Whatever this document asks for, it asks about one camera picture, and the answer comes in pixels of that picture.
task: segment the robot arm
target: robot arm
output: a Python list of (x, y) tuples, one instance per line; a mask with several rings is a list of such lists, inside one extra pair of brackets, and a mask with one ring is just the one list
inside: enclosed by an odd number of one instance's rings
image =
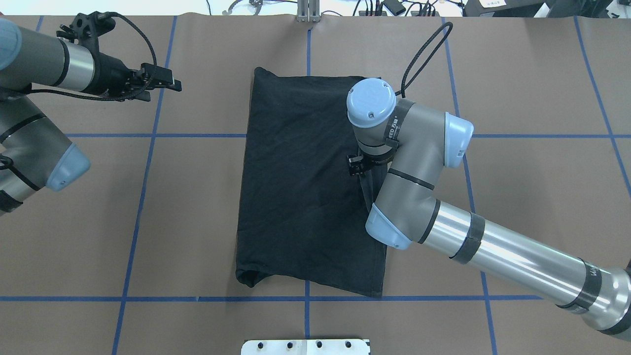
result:
[[(121, 17), (147, 41), (153, 64), (128, 69), (121, 60), (99, 51), (98, 36), (114, 29)], [(44, 186), (59, 191), (90, 168), (90, 161), (26, 97), (52, 92), (90, 100), (149, 101), (147, 90), (182, 91), (172, 72), (155, 63), (148, 39), (116, 13), (79, 14), (58, 37), (19, 27), (0, 18), (0, 215), (11, 212)], [(80, 96), (55, 90), (32, 90), (32, 83), (96, 95)]]
[(604, 334), (631, 340), (631, 264), (596, 267), (432, 197), (442, 168), (462, 161), (470, 122), (397, 100), (376, 78), (357, 83), (346, 103), (363, 153), (349, 158), (351, 173), (392, 161), (366, 222), (373, 238), (402, 250), (413, 241), (427, 245), (581, 315)]

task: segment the black tape band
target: black tape band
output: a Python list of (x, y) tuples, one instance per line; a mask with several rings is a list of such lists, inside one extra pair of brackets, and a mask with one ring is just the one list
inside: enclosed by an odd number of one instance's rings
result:
[[(631, 277), (631, 270), (626, 269), (625, 271), (627, 272), (627, 275)], [(616, 325), (609, 329), (598, 331), (606, 335), (616, 335), (628, 330), (629, 328), (631, 328), (631, 309), (627, 309), (627, 313), (622, 316), (622, 319), (616, 323)]]
[(399, 148), (399, 141), (397, 138), (399, 136), (399, 132), (401, 131), (401, 126), (403, 125), (403, 119), (405, 119), (405, 116), (408, 114), (408, 111), (413, 104), (413, 101), (401, 99), (396, 106), (394, 106), (394, 112), (390, 115), (386, 131), (384, 132), (384, 141), (386, 141), (388, 147), (392, 147), (394, 149)]
[(581, 315), (589, 311), (589, 307), (596, 302), (596, 298), (598, 298), (598, 294), (600, 294), (600, 289), (603, 285), (603, 276), (600, 269), (583, 259), (581, 259), (581, 261), (585, 264), (585, 282), (583, 283), (583, 288), (571, 303), (564, 306), (557, 305), (557, 307), (568, 310), (576, 315)]
[(37, 121), (40, 118), (45, 118), (46, 115), (43, 113), (38, 113), (36, 115), (33, 115), (27, 119), (23, 119), (22, 121), (20, 121), (18, 124), (14, 125), (13, 127), (7, 129), (3, 134), (0, 135), (0, 144), (2, 144), (7, 138), (9, 138), (10, 135), (12, 135), (13, 133), (16, 133), (20, 128), (26, 126), (29, 123), (33, 123), (35, 121)]
[(482, 237), (484, 236), (484, 228), (486, 226), (486, 220), (484, 217), (471, 213), (471, 224), (469, 225), (469, 231), (466, 238), (464, 238), (463, 245), (460, 245), (460, 249), (454, 256), (450, 256), (451, 260), (457, 261), (461, 264), (468, 263), (473, 255), (478, 252), (480, 244), (482, 243)]
[(379, 148), (379, 147), (383, 147), (384, 145), (386, 145), (385, 143), (381, 143), (380, 145), (369, 145), (369, 144), (366, 144), (366, 143), (364, 143), (364, 142), (362, 142), (360, 140), (358, 140), (358, 142), (360, 142), (362, 145), (365, 145), (366, 147), (370, 147), (370, 148)]
[(61, 46), (64, 48), (64, 69), (61, 71), (59, 79), (55, 81), (55, 84), (51, 85), (52, 87), (56, 87), (57, 85), (64, 82), (64, 80), (66, 79), (66, 75), (68, 75), (68, 68), (70, 67), (70, 53), (68, 52), (68, 45), (61, 39), (59, 41), (61, 42)]
[(436, 200), (436, 205), (434, 205), (434, 212), (432, 213), (432, 218), (430, 218), (430, 222), (429, 224), (427, 224), (427, 228), (425, 229), (423, 236), (418, 241), (420, 244), (423, 244), (423, 242), (425, 242), (425, 240), (427, 239), (427, 236), (430, 235), (430, 232), (432, 231), (432, 228), (433, 228), (433, 224), (434, 222), (436, 222), (436, 216), (438, 216), (439, 210), (440, 210), (440, 200)]
[(419, 184), (420, 186), (423, 186), (424, 188), (428, 188), (430, 190), (433, 190), (435, 188), (434, 185), (428, 183), (427, 181), (423, 181), (421, 179), (418, 179), (417, 177), (414, 177), (412, 175), (406, 174), (403, 171), (398, 171), (395, 169), (388, 169), (388, 174), (392, 174), (392, 175), (397, 175), (400, 178), (403, 178), (405, 180), (409, 180), (415, 184)]
[(20, 206), (22, 206), (22, 202), (9, 196), (9, 194), (4, 190), (0, 190), (0, 211), (12, 212)]

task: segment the silver metal tube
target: silver metal tube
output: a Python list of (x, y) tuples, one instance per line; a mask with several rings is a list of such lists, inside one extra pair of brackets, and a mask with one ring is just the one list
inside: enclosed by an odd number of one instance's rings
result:
[(454, 256), (467, 237), (471, 214), (441, 202), (436, 221), (423, 245), (449, 257)]
[(571, 303), (585, 282), (582, 260), (489, 221), (469, 264), (559, 305)]
[(80, 45), (66, 43), (68, 47), (68, 73), (58, 85), (68, 90), (82, 91), (94, 77), (94, 58), (90, 51)]
[[(628, 274), (619, 268), (601, 269), (603, 286), (589, 312), (582, 315), (587, 325), (604, 330), (616, 325), (631, 306), (631, 282)], [(627, 332), (625, 340), (631, 340)]]
[(596, 330), (631, 340), (631, 328), (613, 331), (628, 323), (631, 307), (631, 278), (621, 268), (600, 269), (444, 202), (423, 244), (450, 258), (468, 253), (462, 263), (549, 299)]

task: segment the black device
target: black device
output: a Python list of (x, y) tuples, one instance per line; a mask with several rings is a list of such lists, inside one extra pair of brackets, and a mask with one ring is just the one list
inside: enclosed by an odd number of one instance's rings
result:
[(583, 16), (591, 18), (609, 18), (606, 12), (611, 0), (547, 0), (550, 8), (548, 17)]
[(384, 5), (392, 12), (394, 16), (399, 16), (405, 12), (405, 7), (399, 0), (385, 0)]
[(485, 8), (480, 0), (469, 0), (463, 16), (468, 17), (533, 17), (543, 5), (543, 0), (505, 0), (506, 5)]

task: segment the metal bracket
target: metal bracket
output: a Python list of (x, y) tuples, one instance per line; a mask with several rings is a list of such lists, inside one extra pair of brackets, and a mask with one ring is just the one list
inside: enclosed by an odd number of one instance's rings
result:
[(298, 22), (320, 22), (320, 0), (297, 0)]
[(241, 355), (370, 355), (367, 339), (248, 340)]

